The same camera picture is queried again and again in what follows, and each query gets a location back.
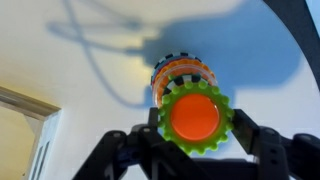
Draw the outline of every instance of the green gear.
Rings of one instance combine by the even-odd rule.
[[[217,129],[209,137],[201,141],[194,142],[182,139],[176,134],[170,123],[173,106],[181,97],[188,94],[202,94],[207,96],[217,106],[219,111],[219,125]],[[159,108],[159,127],[163,129],[164,139],[172,140],[187,154],[195,151],[199,155],[204,155],[208,149],[212,151],[218,150],[218,144],[220,142],[227,142],[228,136],[226,134],[233,129],[231,120],[234,111],[228,106],[228,103],[229,98],[222,95],[217,86],[210,86],[205,81],[198,83],[186,82],[182,86],[174,87],[170,94],[162,97],[162,107]]]

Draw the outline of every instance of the cylindrical container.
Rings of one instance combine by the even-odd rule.
[[[194,55],[173,53],[162,58],[151,77],[163,136],[186,153],[204,154],[226,142],[233,125],[229,98],[220,93],[214,73]]]

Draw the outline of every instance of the orange cap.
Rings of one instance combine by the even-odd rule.
[[[209,97],[189,94],[176,102],[170,119],[180,137],[188,141],[201,141],[218,127],[219,111]]]

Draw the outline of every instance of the yellow wall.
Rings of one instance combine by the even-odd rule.
[[[0,107],[0,180],[21,179],[34,138],[22,114]]]

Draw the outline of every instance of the door frame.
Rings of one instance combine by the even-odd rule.
[[[0,106],[22,113],[24,116],[26,116],[26,118],[38,120],[40,123],[37,131],[35,131],[35,139],[33,142],[27,170],[24,175],[24,179],[29,179],[32,164],[39,146],[39,139],[42,133],[43,124],[49,116],[59,112],[61,109],[54,105],[31,98],[29,96],[9,90],[1,86]]]

